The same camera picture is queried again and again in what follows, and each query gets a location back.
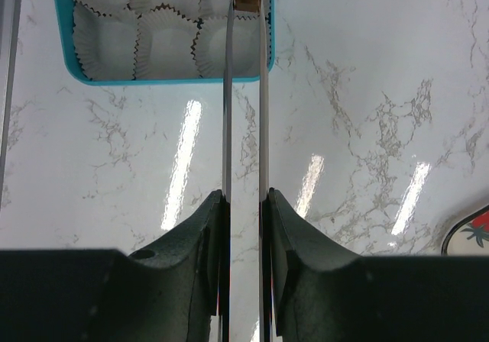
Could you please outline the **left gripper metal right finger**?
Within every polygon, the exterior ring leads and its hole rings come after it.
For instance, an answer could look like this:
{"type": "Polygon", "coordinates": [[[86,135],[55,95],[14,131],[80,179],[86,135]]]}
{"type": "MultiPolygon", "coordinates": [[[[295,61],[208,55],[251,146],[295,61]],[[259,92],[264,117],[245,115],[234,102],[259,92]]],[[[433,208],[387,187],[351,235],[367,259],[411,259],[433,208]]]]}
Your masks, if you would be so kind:
{"type": "Polygon", "coordinates": [[[270,235],[267,223],[269,188],[269,118],[267,23],[264,0],[260,0],[260,90],[259,90],[259,264],[260,264],[260,340],[271,341],[270,235]]]}

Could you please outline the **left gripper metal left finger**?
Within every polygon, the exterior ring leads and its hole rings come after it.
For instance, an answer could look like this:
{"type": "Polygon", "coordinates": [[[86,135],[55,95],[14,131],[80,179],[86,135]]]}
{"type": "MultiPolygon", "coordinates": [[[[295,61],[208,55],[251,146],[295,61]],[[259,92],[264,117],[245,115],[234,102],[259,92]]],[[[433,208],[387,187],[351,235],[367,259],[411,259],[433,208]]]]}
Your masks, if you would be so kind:
{"type": "Polygon", "coordinates": [[[232,193],[232,57],[234,0],[229,0],[225,35],[225,70],[223,76],[223,123],[222,123],[222,217],[219,270],[219,340],[229,341],[230,324],[230,264],[231,264],[231,214],[232,193]]]}

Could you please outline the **teal chocolate box tray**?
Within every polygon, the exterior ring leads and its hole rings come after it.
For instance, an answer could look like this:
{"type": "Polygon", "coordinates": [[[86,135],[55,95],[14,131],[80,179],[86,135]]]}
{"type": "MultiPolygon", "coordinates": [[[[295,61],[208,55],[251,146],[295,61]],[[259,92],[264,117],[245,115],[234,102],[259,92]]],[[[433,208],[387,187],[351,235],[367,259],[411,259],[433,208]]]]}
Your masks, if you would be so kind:
{"type": "MultiPolygon", "coordinates": [[[[74,79],[77,79],[83,84],[88,86],[151,86],[151,85],[192,85],[192,84],[222,84],[223,78],[195,78],[195,79],[153,79],[153,80],[91,80],[83,72],[81,63],[76,55],[75,47],[73,44],[73,29],[74,19],[73,11],[75,7],[74,0],[54,0],[57,22],[60,32],[60,42],[63,50],[64,63],[67,71],[74,79]]],[[[266,14],[267,27],[269,33],[268,46],[268,61],[267,67],[270,71],[274,65],[275,57],[275,1],[267,1],[270,10],[266,14]]],[[[237,73],[233,75],[233,82],[247,83],[255,82],[259,80],[259,73],[254,76],[238,76],[237,73]]]]}

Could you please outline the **white paper cup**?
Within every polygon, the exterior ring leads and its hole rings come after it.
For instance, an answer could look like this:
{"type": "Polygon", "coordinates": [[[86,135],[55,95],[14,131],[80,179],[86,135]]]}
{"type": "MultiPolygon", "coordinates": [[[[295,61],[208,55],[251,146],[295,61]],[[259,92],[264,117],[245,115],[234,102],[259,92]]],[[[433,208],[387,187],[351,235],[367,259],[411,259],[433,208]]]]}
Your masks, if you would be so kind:
{"type": "Polygon", "coordinates": [[[128,9],[99,16],[76,4],[73,45],[85,76],[93,81],[134,78],[138,16],[128,9]]]}
{"type": "MultiPolygon", "coordinates": [[[[222,78],[225,70],[227,17],[207,18],[196,40],[195,61],[205,78],[222,78]]],[[[233,76],[254,78],[259,74],[259,23],[257,17],[233,21],[233,76]]]]}
{"type": "Polygon", "coordinates": [[[138,19],[134,77],[136,80],[199,78],[194,60],[198,22],[161,4],[138,19]]]}

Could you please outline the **strawberry pattern square plate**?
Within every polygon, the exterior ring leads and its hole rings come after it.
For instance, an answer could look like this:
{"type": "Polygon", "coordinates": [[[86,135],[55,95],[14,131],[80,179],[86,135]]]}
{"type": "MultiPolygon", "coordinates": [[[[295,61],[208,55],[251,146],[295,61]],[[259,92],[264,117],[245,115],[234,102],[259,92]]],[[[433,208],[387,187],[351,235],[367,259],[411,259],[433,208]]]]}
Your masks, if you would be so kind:
{"type": "Polygon", "coordinates": [[[448,256],[488,256],[488,210],[480,210],[458,222],[442,243],[448,256]]]}

